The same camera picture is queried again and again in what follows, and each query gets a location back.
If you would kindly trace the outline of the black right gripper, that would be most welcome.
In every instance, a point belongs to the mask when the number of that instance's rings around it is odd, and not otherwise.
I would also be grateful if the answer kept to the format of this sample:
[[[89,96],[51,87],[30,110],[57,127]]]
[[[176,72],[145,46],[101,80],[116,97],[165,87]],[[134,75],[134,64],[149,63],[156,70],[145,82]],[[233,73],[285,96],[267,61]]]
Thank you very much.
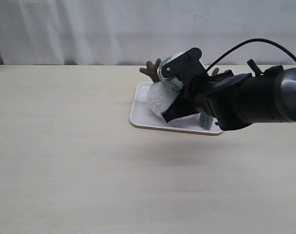
[[[233,97],[236,86],[251,74],[234,75],[227,70],[209,75],[201,62],[202,51],[192,47],[161,69],[161,78],[178,78],[183,87],[170,106],[161,112],[166,123],[204,112],[216,119],[223,131],[235,131],[251,125],[244,119]]]

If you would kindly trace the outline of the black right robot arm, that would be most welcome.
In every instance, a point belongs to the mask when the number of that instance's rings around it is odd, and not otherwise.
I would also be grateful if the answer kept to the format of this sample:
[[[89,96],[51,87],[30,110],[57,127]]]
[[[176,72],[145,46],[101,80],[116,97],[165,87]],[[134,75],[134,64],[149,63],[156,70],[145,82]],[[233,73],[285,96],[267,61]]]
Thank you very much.
[[[197,113],[212,116],[223,131],[254,123],[296,122],[296,68],[277,65],[262,71],[249,60],[249,73],[226,70],[210,75],[201,56],[202,51],[194,47],[160,64],[162,81],[177,79],[182,84],[161,113],[166,122]]]

